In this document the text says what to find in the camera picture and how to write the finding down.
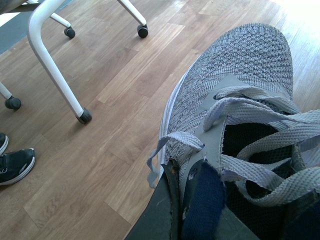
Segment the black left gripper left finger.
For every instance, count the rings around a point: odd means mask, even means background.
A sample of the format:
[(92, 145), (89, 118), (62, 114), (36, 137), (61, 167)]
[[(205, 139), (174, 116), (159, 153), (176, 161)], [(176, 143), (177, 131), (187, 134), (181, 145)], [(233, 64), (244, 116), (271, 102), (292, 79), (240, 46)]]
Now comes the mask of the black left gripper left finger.
[(127, 240), (180, 238), (179, 166), (175, 160), (161, 166), (164, 172), (147, 207), (125, 237)]

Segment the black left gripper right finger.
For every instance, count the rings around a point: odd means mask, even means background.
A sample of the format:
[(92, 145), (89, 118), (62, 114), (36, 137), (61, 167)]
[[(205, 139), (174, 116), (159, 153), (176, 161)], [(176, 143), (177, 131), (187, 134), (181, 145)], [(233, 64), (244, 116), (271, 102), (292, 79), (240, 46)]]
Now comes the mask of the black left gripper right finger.
[(259, 240), (236, 215), (225, 206), (216, 229), (217, 240)]

